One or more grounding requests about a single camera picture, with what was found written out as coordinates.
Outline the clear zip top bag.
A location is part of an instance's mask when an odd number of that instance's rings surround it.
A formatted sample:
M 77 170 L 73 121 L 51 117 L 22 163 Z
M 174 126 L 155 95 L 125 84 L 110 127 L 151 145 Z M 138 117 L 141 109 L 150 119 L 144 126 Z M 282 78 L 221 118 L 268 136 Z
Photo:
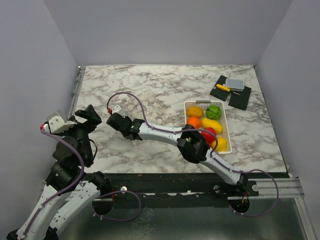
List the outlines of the clear zip top bag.
M 161 104 L 160 100 L 156 99 L 156 96 L 147 88 L 133 88 L 125 89 L 124 92 L 130 92 L 134 94 L 141 102 L 144 114 L 147 121 L 150 124 L 157 124 L 166 127 L 173 127 L 174 124 L 170 121 L 169 114 L 166 108 Z M 124 112 L 133 119 L 144 119 L 142 114 L 142 108 L 138 103 L 138 100 L 128 94 L 117 95 L 113 102 L 118 104 Z

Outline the orange toy fruit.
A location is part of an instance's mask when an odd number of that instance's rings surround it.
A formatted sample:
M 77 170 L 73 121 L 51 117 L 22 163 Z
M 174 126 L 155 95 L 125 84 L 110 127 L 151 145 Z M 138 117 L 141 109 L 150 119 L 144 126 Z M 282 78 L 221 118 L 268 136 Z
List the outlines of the orange toy fruit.
M 195 129 L 200 129 L 202 126 L 201 120 L 196 116 L 190 116 L 186 123 L 193 126 Z

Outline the red toy apple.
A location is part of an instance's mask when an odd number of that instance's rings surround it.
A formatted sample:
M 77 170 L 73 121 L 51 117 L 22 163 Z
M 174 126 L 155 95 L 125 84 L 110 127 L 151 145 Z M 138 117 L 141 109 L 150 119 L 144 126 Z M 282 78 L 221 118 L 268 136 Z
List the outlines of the red toy apple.
M 208 127 L 205 129 L 205 131 L 201 132 L 201 135 L 205 138 L 206 143 L 208 145 L 211 145 L 213 142 L 216 141 L 216 131 L 212 127 Z

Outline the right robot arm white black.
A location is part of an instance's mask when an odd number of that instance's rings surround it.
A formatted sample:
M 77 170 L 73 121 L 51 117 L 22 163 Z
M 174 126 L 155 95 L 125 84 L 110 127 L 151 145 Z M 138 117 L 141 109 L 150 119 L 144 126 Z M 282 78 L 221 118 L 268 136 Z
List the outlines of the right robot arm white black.
M 131 120 L 128 116 L 113 113 L 106 124 L 120 132 L 125 139 L 159 141 L 176 146 L 182 157 L 193 164 L 201 164 L 218 174 L 230 191 L 240 196 L 248 189 L 248 175 L 223 160 L 207 144 L 201 129 L 186 124 L 185 127 L 164 127 L 143 119 Z

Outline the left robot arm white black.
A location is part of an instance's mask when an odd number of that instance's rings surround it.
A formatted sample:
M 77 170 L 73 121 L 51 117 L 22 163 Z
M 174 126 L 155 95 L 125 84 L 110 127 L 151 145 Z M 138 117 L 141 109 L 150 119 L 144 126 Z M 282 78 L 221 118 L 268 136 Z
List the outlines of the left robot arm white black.
M 90 104 L 65 118 L 56 111 L 40 126 L 40 132 L 58 141 L 52 156 L 55 163 L 45 179 L 43 192 L 26 222 L 7 235 L 8 240 L 57 240 L 66 226 L 97 197 L 106 197 L 111 181 L 98 171 L 68 200 L 85 178 L 85 168 L 95 159 L 89 134 L 102 123 Z

